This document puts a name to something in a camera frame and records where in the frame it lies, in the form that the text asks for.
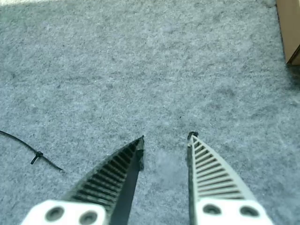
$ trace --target gray carpet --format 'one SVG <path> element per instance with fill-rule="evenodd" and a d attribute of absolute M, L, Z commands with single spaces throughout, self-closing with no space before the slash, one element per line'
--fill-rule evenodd
<path fill-rule="evenodd" d="M 145 135 L 129 225 L 187 225 L 189 131 L 276 225 L 300 223 L 300 79 L 259 0 L 58 0 L 0 6 L 1 224 L 60 199 Z"/>

